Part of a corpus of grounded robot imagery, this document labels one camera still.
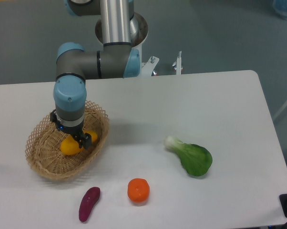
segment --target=toy orange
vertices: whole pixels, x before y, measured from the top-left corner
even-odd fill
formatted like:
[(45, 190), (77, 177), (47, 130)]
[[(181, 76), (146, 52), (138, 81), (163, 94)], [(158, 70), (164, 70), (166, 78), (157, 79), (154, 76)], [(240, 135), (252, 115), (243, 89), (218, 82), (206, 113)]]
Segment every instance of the toy orange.
[(135, 178), (129, 182), (128, 197), (135, 203), (141, 203), (148, 199), (150, 186), (145, 179)]

